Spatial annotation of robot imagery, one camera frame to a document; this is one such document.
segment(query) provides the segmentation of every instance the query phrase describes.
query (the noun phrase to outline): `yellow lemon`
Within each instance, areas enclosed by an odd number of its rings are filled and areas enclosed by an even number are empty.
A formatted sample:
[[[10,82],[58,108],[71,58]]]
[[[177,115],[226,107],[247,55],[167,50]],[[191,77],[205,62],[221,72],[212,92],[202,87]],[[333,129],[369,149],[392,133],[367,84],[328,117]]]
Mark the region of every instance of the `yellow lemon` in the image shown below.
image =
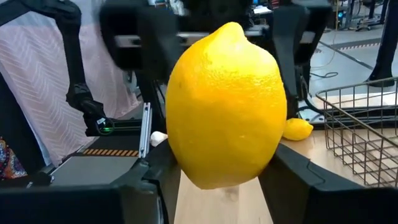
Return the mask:
[[[286,121],[283,137],[292,141],[301,141],[311,135],[313,126],[303,119],[290,118]]]
[[[170,147],[201,189],[257,177],[275,153],[287,113],[275,58],[234,22],[183,53],[165,107]]]

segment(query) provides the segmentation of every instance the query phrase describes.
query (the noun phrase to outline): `gray floor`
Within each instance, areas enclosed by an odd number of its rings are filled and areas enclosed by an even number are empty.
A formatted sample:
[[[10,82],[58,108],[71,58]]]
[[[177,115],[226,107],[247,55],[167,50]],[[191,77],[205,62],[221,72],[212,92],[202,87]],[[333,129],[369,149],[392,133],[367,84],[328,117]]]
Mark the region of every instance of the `gray floor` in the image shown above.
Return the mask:
[[[359,40],[369,40],[375,38],[381,38],[382,27],[375,27],[370,31],[331,31],[324,34],[321,41],[328,45],[350,43],[354,45],[354,42]],[[340,86],[354,85],[362,83],[367,80],[372,70],[348,59],[347,57],[334,52],[333,50],[325,47],[322,44],[318,45],[320,53],[315,54],[311,59],[311,66],[313,73],[318,75],[324,75],[328,72],[338,72],[338,75],[333,78],[318,78],[312,77],[310,81],[310,93],[315,94],[316,92],[327,90],[329,88],[337,88]],[[370,47],[359,47],[354,49],[343,49],[343,53],[346,53],[359,61],[362,61],[370,66],[374,66],[376,63],[377,52],[379,46]],[[394,60],[392,65],[393,75],[398,74],[398,60]],[[356,93],[366,93],[368,89],[358,88]],[[380,88],[371,88],[371,92],[379,92]]]

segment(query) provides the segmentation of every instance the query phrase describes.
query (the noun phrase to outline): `small lemon piece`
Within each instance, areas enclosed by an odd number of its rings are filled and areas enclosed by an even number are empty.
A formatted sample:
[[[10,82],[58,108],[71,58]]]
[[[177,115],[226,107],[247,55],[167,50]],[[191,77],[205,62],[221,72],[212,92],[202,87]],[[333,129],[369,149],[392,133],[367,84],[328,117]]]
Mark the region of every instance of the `small lemon piece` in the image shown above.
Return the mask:
[[[286,121],[283,137],[291,141],[301,141],[311,135],[313,126],[306,120],[290,118]]]

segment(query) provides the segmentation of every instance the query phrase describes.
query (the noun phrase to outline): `orange warning stripe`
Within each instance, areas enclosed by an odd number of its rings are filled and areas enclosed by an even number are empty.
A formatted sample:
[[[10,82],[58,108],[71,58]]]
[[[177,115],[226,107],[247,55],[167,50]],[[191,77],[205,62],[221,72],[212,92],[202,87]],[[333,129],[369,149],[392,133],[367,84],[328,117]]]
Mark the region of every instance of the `orange warning stripe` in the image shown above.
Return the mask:
[[[85,149],[84,155],[93,156],[121,156],[121,157],[136,157],[138,151],[117,150],[117,149]]]

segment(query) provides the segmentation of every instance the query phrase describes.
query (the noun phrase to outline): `black machine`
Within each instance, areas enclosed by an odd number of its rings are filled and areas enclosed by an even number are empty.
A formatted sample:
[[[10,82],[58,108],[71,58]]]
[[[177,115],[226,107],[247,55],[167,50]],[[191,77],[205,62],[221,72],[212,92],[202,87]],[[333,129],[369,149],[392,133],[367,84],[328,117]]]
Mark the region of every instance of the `black machine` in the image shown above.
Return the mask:
[[[84,114],[87,135],[132,135],[140,120],[107,118],[93,100],[83,73],[78,33],[81,12],[71,1],[13,0],[19,10],[9,19],[35,11],[55,19],[65,44],[69,104]],[[288,99],[288,117],[296,117],[302,89],[301,65],[311,59],[326,26],[326,0],[283,2],[264,15],[268,26],[252,26],[251,1],[184,1],[189,16],[176,16],[141,0],[109,0],[99,11],[101,32],[115,64],[136,71],[144,102],[153,110],[152,130],[166,132],[157,82],[167,83],[184,47],[229,21],[240,23],[250,41],[277,59]],[[280,145],[259,176],[275,224],[397,223],[394,189],[365,189],[311,163]],[[167,141],[138,159],[120,178],[103,185],[31,187],[0,190],[3,223],[174,222],[180,169]]]

